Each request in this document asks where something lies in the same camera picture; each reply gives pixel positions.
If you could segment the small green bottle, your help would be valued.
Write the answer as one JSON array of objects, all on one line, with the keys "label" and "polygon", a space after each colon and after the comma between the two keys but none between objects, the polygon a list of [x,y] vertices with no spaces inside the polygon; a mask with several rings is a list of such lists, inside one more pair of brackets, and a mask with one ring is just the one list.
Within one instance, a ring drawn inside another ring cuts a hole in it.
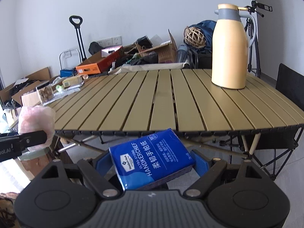
[{"label": "small green bottle", "polygon": [[64,88],[61,85],[57,85],[56,90],[61,93],[64,91]]}]

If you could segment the orange cardboard box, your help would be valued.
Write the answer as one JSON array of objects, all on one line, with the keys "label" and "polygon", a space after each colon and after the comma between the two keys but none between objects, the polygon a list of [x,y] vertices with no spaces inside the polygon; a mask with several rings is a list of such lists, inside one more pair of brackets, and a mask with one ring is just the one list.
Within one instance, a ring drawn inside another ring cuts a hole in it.
[{"label": "orange cardboard box", "polygon": [[80,75],[87,74],[100,74],[106,71],[114,61],[124,55],[123,47],[120,46],[110,53],[108,56],[103,57],[103,51],[99,51],[92,55],[87,60],[83,61],[80,65],[76,66],[76,71]]}]

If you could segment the small yellow medicine box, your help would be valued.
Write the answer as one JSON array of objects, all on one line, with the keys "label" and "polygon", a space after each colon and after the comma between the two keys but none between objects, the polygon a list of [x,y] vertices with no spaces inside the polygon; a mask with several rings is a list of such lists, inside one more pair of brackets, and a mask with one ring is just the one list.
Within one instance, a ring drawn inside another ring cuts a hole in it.
[{"label": "small yellow medicine box", "polygon": [[64,79],[62,85],[66,89],[72,86],[77,86],[82,82],[83,82],[83,78],[81,76],[72,76]]}]

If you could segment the folding slatted camping table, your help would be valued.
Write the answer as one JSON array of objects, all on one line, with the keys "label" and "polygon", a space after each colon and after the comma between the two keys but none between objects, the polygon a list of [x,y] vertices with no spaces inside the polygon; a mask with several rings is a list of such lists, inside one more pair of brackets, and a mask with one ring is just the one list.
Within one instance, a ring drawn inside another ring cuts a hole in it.
[{"label": "folding slatted camping table", "polygon": [[221,110],[225,90],[212,83],[210,70],[142,71],[91,78],[51,108],[56,133],[66,137],[141,136],[169,128],[179,136],[223,136],[246,126],[235,124],[233,105],[228,114]]}]

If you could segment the small blue white box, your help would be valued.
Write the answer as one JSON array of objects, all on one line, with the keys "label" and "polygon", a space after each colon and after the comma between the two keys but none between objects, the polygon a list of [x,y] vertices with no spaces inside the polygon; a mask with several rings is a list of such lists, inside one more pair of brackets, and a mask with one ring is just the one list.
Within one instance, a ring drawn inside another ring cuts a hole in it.
[{"label": "small blue white box", "polygon": [[109,148],[123,190],[148,188],[195,161],[172,129],[150,134]]}]

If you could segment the clear plastic bag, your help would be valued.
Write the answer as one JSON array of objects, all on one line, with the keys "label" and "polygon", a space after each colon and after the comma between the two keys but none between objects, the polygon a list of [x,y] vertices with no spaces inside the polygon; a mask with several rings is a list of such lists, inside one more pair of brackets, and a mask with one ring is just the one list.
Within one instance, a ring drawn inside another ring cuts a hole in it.
[{"label": "clear plastic bag", "polygon": [[24,134],[43,130],[47,135],[44,144],[29,147],[29,151],[41,150],[51,145],[55,134],[55,116],[55,110],[47,106],[22,106],[19,114],[18,133]]}]

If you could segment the open brown cardboard box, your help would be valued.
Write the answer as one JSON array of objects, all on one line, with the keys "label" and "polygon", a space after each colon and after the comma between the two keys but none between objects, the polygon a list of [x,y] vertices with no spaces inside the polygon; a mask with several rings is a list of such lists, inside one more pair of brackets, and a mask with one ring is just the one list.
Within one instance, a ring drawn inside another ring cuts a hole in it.
[{"label": "open brown cardboard box", "polygon": [[154,52],[158,54],[158,63],[174,63],[177,57],[177,46],[173,35],[169,30],[168,32],[170,40],[154,47],[147,36],[137,39],[135,46],[139,55],[144,57]]}]

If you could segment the yellow thermos jug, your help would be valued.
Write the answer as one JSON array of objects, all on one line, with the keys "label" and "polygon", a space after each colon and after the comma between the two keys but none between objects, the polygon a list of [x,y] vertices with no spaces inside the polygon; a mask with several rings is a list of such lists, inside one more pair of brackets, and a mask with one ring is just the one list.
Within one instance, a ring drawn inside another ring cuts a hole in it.
[{"label": "yellow thermos jug", "polygon": [[[219,4],[212,38],[212,83],[226,89],[244,89],[246,85],[249,48],[257,34],[255,18],[245,7]],[[253,22],[253,38],[248,40],[241,18]]]}]

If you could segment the blue bag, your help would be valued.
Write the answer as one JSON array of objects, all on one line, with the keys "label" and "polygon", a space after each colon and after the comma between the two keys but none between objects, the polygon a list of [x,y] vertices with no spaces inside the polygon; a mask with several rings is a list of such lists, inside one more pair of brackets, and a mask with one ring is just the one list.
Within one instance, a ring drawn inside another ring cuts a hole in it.
[{"label": "blue bag", "polygon": [[205,20],[197,24],[187,26],[184,30],[185,44],[202,54],[212,53],[212,38],[216,21]]}]

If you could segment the clear jar with snacks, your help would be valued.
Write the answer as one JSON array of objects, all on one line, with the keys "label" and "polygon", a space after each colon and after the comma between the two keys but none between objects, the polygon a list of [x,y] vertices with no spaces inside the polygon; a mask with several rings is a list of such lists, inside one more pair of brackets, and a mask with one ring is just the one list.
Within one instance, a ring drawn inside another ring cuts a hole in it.
[{"label": "clear jar with snacks", "polygon": [[51,101],[54,97],[53,89],[49,81],[45,81],[36,87],[38,98],[42,104]]}]

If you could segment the cardboard box with green liner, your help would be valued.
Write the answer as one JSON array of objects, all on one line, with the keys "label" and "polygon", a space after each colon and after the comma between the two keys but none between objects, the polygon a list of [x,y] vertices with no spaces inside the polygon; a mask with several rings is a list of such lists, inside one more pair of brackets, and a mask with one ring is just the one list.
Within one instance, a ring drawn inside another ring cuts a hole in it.
[{"label": "cardboard box with green liner", "polygon": [[33,180],[45,166],[52,162],[54,156],[49,148],[37,151],[26,151],[15,159],[20,170],[31,181]]}]

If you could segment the woven rattan ball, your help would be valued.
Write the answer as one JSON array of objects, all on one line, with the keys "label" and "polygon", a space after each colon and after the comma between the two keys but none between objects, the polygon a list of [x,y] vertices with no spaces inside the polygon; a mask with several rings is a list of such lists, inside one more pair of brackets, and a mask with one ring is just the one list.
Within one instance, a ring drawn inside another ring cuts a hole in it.
[{"label": "woven rattan ball", "polygon": [[206,46],[206,38],[203,32],[195,27],[186,27],[184,30],[184,42],[195,48],[204,48]]}]

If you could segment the black folding camp chair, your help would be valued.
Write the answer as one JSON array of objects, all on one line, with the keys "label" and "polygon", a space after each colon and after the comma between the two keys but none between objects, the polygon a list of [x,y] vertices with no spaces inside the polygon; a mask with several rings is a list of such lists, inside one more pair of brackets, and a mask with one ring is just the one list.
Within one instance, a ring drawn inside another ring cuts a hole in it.
[{"label": "black folding camp chair", "polygon": [[221,110],[228,114],[233,105],[235,124],[246,121],[244,128],[229,133],[230,138],[237,138],[239,148],[272,180],[280,170],[269,172],[267,167],[275,166],[282,157],[288,160],[303,133],[302,86],[303,75],[281,63],[274,88],[249,77],[246,88],[224,91],[228,103],[221,106]]}]

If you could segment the printed paper leaflet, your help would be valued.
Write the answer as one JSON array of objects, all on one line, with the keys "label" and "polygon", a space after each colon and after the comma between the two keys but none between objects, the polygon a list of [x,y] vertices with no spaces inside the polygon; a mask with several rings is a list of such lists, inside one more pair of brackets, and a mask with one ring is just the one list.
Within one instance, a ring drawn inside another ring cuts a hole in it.
[{"label": "printed paper leaflet", "polygon": [[65,89],[61,92],[54,93],[53,100],[58,100],[61,98],[64,98],[65,96],[71,95],[72,93],[79,92],[80,88],[71,88],[71,89]]}]

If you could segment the grey water bottle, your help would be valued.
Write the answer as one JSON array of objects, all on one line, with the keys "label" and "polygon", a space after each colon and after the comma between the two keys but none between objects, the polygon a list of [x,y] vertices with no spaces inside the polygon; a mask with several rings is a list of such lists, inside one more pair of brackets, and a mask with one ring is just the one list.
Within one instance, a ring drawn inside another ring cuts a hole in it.
[{"label": "grey water bottle", "polygon": [[180,44],[177,50],[177,62],[182,63],[187,60],[188,57],[188,47],[186,44]]}]

